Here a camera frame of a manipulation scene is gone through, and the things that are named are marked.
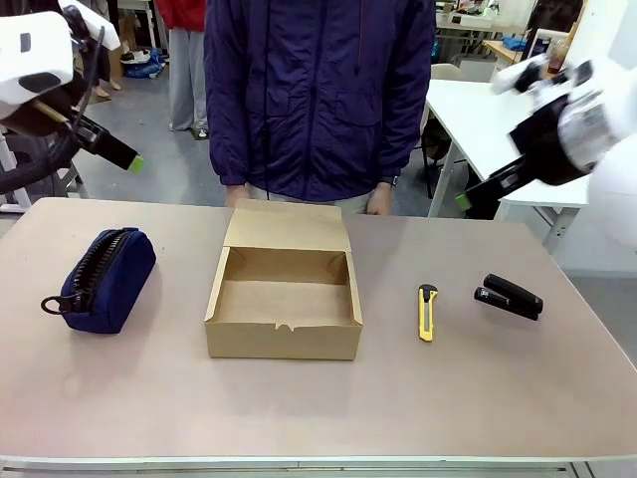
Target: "jacket drawstring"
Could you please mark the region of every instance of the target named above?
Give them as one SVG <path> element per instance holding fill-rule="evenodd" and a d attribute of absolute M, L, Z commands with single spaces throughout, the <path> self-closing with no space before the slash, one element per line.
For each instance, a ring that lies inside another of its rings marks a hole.
<path fill-rule="evenodd" d="M 360 73 L 360 57 L 362 57 L 362 14 L 363 14 L 363 0 L 358 2 L 358 58 L 356 59 L 356 66 L 354 67 L 354 74 L 358 76 Z"/>

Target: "person's right hand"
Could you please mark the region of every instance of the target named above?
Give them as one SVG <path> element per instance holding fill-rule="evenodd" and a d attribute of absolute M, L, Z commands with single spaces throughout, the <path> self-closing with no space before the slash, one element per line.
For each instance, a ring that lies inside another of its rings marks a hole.
<path fill-rule="evenodd" d="M 238 199 L 250 199 L 250 193 L 245 185 L 226 186 L 226 207 L 235 207 Z"/>

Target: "box lid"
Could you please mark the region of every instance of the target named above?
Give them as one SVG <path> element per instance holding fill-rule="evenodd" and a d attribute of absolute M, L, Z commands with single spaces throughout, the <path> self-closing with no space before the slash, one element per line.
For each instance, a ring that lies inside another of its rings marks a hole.
<path fill-rule="evenodd" d="M 350 252 L 340 208 L 240 199 L 224 246 Z"/>

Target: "zipper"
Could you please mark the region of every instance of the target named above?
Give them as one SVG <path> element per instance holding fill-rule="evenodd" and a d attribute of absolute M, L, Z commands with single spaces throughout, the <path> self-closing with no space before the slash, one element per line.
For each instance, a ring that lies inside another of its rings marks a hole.
<path fill-rule="evenodd" d="M 305 182 L 303 186 L 303 196 L 308 192 L 310 182 L 310 172 L 312 168 L 312 140 L 314 135 L 315 116 L 317 115 L 317 86 L 320 59 L 322 57 L 322 37 L 325 33 L 325 23 L 327 19 L 327 6 L 329 0 L 321 0 L 320 18 L 318 27 L 317 50 L 315 51 L 315 70 L 313 72 L 312 84 L 310 85 L 310 114 L 308 115 L 308 143 L 306 144 L 306 161 L 304 164 Z"/>
<path fill-rule="evenodd" d="M 74 298 L 72 312 L 88 312 L 91 309 L 96 292 L 131 232 L 125 229 L 110 231 L 85 254 L 71 285 Z"/>

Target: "red jacket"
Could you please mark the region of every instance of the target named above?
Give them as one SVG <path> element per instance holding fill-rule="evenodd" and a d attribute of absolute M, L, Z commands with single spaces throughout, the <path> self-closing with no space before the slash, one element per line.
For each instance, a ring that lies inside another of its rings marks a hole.
<path fill-rule="evenodd" d="M 166 27 L 203 32 L 206 0 L 156 0 Z"/>

